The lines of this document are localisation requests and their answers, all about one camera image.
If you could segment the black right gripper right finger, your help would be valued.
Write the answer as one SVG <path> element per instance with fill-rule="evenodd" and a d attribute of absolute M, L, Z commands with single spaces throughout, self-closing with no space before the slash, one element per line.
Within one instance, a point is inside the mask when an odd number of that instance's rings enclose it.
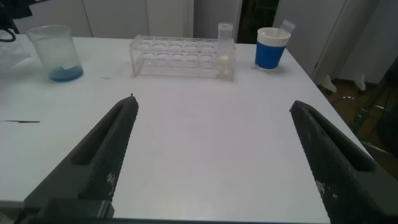
<path fill-rule="evenodd" d="M 397 222 L 397 179 L 314 107 L 290 113 L 330 221 Z"/>

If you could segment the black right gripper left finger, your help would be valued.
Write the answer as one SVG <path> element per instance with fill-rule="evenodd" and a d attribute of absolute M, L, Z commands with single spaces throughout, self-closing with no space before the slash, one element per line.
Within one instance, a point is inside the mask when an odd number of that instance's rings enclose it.
<path fill-rule="evenodd" d="M 53 199 L 111 201 L 138 109 L 132 95 L 117 102 L 25 198 L 24 211 L 38 212 Z"/>

